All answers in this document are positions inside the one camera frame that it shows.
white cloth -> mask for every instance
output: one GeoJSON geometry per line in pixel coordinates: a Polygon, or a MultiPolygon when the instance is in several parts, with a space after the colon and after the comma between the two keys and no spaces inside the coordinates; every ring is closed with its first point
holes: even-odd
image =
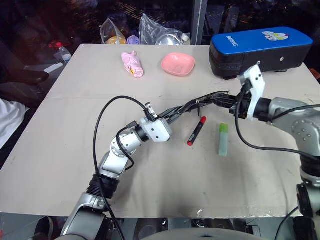
{"type": "Polygon", "coordinates": [[[28,110],[28,107],[19,102],[0,98],[0,149],[23,122],[28,110]]]}

blue case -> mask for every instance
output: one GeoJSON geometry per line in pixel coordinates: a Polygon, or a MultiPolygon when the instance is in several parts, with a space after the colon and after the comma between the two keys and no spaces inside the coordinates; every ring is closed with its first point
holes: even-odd
{"type": "Polygon", "coordinates": [[[273,27],[217,34],[210,44],[210,65],[215,75],[234,78],[255,64],[262,72],[299,67],[313,40],[290,27],[273,27]]]}

pink bowl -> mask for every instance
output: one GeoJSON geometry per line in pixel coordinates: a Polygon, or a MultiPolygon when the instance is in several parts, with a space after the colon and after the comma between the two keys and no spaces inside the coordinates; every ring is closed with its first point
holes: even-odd
{"type": "Polygon", "coordinates": [[[196,60],[187,54],[173,52],[165,56],[162,60],[161,67],[168,74],[175,76],[188,75],[196,64],[196,60]]]}

metal bowl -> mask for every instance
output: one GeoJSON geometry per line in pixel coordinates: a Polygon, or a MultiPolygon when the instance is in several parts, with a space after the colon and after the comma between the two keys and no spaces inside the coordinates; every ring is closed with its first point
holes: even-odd
{"type": "Polygon", "coordinates": [[[155,45],[180,46],[182,43],[177,36],[167,33],[159,37],[155,45]]]}

bottle cap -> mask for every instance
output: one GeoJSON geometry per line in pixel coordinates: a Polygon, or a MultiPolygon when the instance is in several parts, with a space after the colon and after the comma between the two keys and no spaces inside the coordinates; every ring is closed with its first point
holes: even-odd
{"type": "Polygon", "coordinates": [[[187,42],[187,41],[190,40],[190,37],[189,37],[187,34],[182,33],[181,39],[182,39],[183,41],[187,42]]]}
{"type": "Polygon", "coordinates": [[[227,123],[221,123],[220,124],[220,133],[228,133],[228,124],[227,123]]]}

